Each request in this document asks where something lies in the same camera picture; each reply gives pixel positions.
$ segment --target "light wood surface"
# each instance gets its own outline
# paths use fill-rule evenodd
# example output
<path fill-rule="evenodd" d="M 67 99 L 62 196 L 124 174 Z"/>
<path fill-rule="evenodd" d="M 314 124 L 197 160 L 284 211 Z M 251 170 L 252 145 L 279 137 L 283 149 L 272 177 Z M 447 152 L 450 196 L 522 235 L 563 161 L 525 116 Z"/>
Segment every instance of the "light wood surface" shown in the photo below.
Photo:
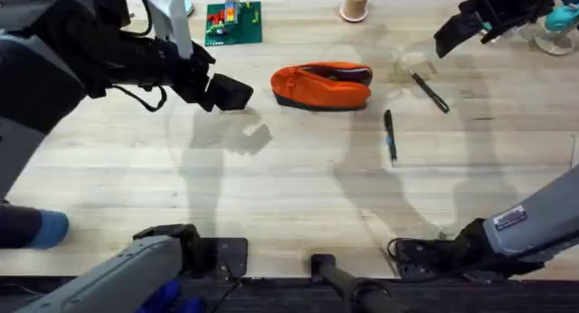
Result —
<path fill-rule="evenodd" d="M 114 90 L 84 101 L 10 194 L 14 204 L 64 211 L 70 234 L 48 251 L 0 251 L 0 275 L 81 274 L 144 228 L 194 223 L 203 236 L 247 237 L 249 276 L 305 276 L 315 252 L 335 254 L 358 276 L 395 276 L 382 255 L 391 238 L 452 237 L 573 161 L 579 56 L 549 57 L 516 36 L 494 45 L 473 38 L 438 60 L 432 35 L 459 1 L 370 0 L 361 24 L 339 18 L 340 0 L 263 1 L 264 43 L 209 48 L 215 71 L 255 89 L 243 112 L 208 114 L 173 92 L 157 114 Z M 189 21 L 199 43 L 205 6 L 196 0 Z M 131 3 L 131 12 L 132 28 L 144 28 L 142 7 Z M 313 61 L 370 65 L 368 108 L 278 106 L 270 76 Z M 410 67 L 450 114 L 410 81 Z M 386 109 L 395 168 L 384 144 Z M 566 251 L 526 278 L 579 279 L 578 257 L 579 249 Z"/>

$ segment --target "black cable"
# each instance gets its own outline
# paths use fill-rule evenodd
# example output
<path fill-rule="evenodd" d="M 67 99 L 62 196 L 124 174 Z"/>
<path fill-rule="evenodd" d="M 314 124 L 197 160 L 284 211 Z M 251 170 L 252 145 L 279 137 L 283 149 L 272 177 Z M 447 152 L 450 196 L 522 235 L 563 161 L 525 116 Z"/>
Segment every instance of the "black cable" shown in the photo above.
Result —
<path fill-rule="evenodd" d="M 151 9 L 148 6 L 148 0 L 141 0 L 141 1 L 143 2 L 143 6 L 145 6 L 145 12 L 147 12 L 147 29 L 141 33 L 122 31 L 126 35 L 132 37 L 145 37 L 149 33 L 151 33 L 151 30 L 153 30 L 153 19 L 151 17 Z"/>
<path fill-rule="evenodd" d="M 242 285 L 242 282 L 240 280 L 238 280 L 237 282 L 235 282 L 233 284 L 233 286 L 231 286 L 227 291 L 225 291 L 225 293 L 223 294 L 223 296 L 221 297 L 221 299 L 219 300 L 219 302 L 217 302 L 217 304 L 215 304 L 214 309 L 211 310 L 211 313 L 217 313 L 217 310 L 219 310 L 219 308 L 221 307 L 221 305 L 225 302 L 225 300 L 227 299 L 227 297 L 229 295 L 231 295 L 231 293 L 233 293 L 234 290 L 236 290 L 238 287 L 240 287 Z"/>
<path fill-rule="evenodd" d="M 425 283 L 425 282 L 432 282 L 432 281 L 437 281 L 437 280 L 444 280 L 444 279 L 448 279 L 448 278 L 452 278 L 453 276 L 456 275 L 461 275 L 461 274 L 465 274 L 467 272 L 472 272 L 475 270 L 481 270 L 483 268 L 487 268 L 489 266 L 494 266 L 494 265 L 498 265 L 500 263 L 505 263 L 508 261 L 516 261 L 518 259 L 522 259 L 528 256 L 531 256 L 533 254 L 537 254 L 541 251 L 546 251 L 549 249 L 554 248 L 555 246 L 565 243 L 565 242 L 570 242 L 573 240 L 576 240 L 577 238 L 579 238 L 579 230 L 575 231 L 575 232 L 570 232 L 567 235 L 563 235 L 557 239 L 552 240 L 551 242 L 547 242 L 541 246 L 537 246 L 535 248 L 532 249 L 528 249 L 526 251 L 522 251 L 519 254 L 515 254 L 512 256 L 505 256 L 505 257 L 501 257 L 501 258 L 493 258 L 490 260 L 486 260 L 486 261 L 482 261 L 479 263 L 475 263 L 475 264 L 471 264 L 470 266 L 466 266 L 463 268 L 459 268 L 457 270 L 453 270 L 453 271 L 449 271 L 449 272 L 445 272 L 443 274 L 440 274 L 438 276 L 432 276 L 429 278 L 424 278 L 424 279 L 418 279 L 418 280 L 390 280 L 391 282 L 397 282 L 397 283 Z M 422 242 L 424 243 L 424 241 L 422 240 L 412 240 L 411 241 L 418 241 L 418 242 Z"/>
<path fill-rule="evenodd" d="M 111 87 L 111 88 L 114 88 L 114 89 L 121 90 L 121 91 L 124 92 L 127 96 L 129 96 L 129 97 L 135 99 L 136 101 L 138 101 L 141 105 L 143 105 L 143 107 L 144 107 L 145 109 L 147 109 L 147 110 L 150 111 L 151 113 L 154 113 L 154 112 L 160 110 L 160 109 L 165 105 L 165 103 L 166 103 L 166 91 L 165 91 L 165 89 L 163 88 L 163 86 L 159 86 L 159 85 L 156 85 L 156 86 L 155 86 L 155 87 L 158 87 L 158 88 L 161 90 L 161 99 L 160 99 L 159 102 L 157 103 L 157 106 L 156 106 L 156 107 L 152 107 L 151 105 L 147 104 L 144 100 L 142 100 L 139 96 L 137 96 L 137 95 L 135 95 L 134 93 L 126 90 L 126 89 L 123 88 L 123 87 L 120 87 L 119 85 L 112 85 L 112 86 L 110 86 L 110 87 Z"/>
<path fill-rule="evenodd" d="M 240 287 L 242 285 L 242 280 L 237 279 L 233 276 L 231 267 L 229 266 L 229 263 L 227 262 L 227 260 L 221 256 L 217 256 L 217 260 L 221 261 L 222 264 L 225 266 L 225 269 L 227 270 L 227 274 L 229 275 L 228 279 L 234 280 L 235 283 L 227 291 L 225 291 L 225 293 L 223 294 L 221 299 L 219 299 L 217 304 L 215 304 L 214 308 L 211 310 L 211 313 L 216 313 L 217 310 L 219 310 L 219 307 L 227 300 L 227 297 L 229 295 L 231 295 L 238 287 Z"/>

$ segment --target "marker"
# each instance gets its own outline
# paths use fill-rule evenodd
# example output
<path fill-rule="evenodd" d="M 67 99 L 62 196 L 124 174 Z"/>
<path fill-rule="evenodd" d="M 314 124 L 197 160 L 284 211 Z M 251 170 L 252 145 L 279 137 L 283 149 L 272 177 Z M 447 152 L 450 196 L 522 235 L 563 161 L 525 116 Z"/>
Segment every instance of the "marker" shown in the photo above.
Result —
<path fill-rule="evenodd" d="M 439 96 L 436 94 L 436 92 L 434 92 L 427 84 L 426 82 L 418 75 L 418 73 L 414 72 L 414 71 L 410 71 L 410 74 L 412 75 L 414 81 L 416 81 L 416 83 L 418 83 L 418 85 L 420 86 L 420 88 L 426 92 L 426 94 L 428 95 L 428 97 L 430 97 L 432 99 L 432 101 L 434 101 L 434 104 L 436 104 L 436 106 L 438 106 L 439 109 L 441 109 L 441 111 L 446 114 L 449 111 L 451 111 L 451 109 L 449 108 L 449 106 L 446 104 L 446 102 Z"/>
<path fill-rule="evenodd" d="M 387 110 L 384 114 L 384 127 L 386 128 L 386 132 L 388 132 L 388 137 L 386 138 L 386 144 L 388 144 L 388 148 L 390 149 L 390 160 L 392 161 L 392 166 L 398 160 L 398 156 L 396 155 L 396 142 L 394 140 L 394 123 L 392 122 L 392 112 Z"/>

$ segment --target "orange slipper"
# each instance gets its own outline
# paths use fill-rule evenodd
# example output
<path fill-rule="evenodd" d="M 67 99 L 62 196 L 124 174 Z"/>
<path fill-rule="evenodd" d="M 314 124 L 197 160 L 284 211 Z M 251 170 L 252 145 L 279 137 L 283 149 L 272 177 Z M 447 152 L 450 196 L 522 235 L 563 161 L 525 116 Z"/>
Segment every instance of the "orange slipper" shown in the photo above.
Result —
<path fill-rule="evenodd" d="M 365 108 L 372 69 L 347 62 L 312 62 L 283 68 L 271 77 L 281 106 L 312 111 Z"/>

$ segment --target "teal object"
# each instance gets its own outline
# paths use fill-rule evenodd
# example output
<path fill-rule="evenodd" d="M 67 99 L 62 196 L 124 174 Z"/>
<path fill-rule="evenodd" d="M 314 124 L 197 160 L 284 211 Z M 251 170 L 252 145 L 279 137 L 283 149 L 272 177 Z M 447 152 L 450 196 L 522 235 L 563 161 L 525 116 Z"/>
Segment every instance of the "teal object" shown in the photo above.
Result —
<path fill-rule="evenodd" d="M 561 6 L 546 17 L 545 28 L 551 32 L 561 32 L 577 22 L 579 10 Z"/>
<path fill-rule="evenodd" d="M 183 0 L 185 2 L 185 13 L 187 16 L 191 15 L 195 8 L 193 7 L 193 2 L 191 0 Z"/>

